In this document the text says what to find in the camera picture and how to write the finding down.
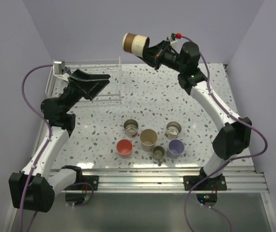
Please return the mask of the steel cup with brown sleeve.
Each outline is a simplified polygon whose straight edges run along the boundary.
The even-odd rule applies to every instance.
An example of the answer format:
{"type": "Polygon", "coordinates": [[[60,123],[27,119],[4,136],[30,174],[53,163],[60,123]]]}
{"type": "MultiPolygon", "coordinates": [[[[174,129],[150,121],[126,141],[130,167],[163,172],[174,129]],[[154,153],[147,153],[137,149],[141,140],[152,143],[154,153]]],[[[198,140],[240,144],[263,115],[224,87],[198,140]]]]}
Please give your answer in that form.
{"type": "Polygon", "coordinates": [[[142,35],[127,33],[123,37],[122,49],[126,53],[133,54],[137,57],[143,57],[143,51],[148,48],[150,38],[142,35]]]}

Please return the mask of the blue cup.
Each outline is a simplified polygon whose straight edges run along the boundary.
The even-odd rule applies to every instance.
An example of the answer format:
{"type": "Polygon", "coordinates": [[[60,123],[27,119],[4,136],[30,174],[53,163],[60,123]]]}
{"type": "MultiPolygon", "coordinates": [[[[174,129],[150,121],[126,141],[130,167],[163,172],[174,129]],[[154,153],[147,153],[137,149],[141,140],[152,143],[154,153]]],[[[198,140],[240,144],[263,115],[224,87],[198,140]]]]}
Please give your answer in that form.
{"type": "Polygon", "coordinates": [[[68,67],[66,67],[66,70],[65,70],[64,72],[67,73],[68,75],[71,75],[71,74],[72,74],[70,68],[68,68],[68,67]]]}

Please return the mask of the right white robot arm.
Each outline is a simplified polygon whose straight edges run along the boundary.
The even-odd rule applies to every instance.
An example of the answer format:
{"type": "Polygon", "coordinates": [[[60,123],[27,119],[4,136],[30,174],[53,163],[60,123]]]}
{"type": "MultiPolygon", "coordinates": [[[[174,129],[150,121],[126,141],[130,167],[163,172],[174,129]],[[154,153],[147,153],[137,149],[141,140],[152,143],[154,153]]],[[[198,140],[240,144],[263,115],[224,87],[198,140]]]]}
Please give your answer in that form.
{"type": "Polygon", "coordinates": [[[168,41],[161,41],[152,47],[144,41],[130,48],[132,54],[155,70],[165,65],[177,71],[180,87],[203,107],[216,125],[218,134],[212,143],[214,152],[202,167],[199,177],[200,187],[211,189],[224,167],[249,146],[251,120],[233,112],[212,89],[210,75],[203,74],[198,67],[203,56],[196,43],[184,43],[180,52],[176,52],[168,41]]]}

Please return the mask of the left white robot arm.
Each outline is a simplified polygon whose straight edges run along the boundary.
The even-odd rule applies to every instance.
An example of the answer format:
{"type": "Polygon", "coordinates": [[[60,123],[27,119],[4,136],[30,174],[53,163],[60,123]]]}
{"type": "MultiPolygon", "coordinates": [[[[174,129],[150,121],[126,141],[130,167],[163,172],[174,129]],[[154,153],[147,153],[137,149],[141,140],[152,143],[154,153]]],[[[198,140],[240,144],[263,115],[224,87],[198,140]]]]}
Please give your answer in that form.
{"type": "Polygon", "coordinates": [[[59,96],[42,101],[39,116],[47,125],[47,135],[22,171],[9,178],[14,208],[46,213],[60,192],[85,185],[78,166],[65,165],[52,177],[49,174],[76,125],[76,115],[69,111],[82,98],[92,101],[110,83],[109,79],[109,74],[89,74],[77,69],[68,76],[68,84],[59,96]]]}

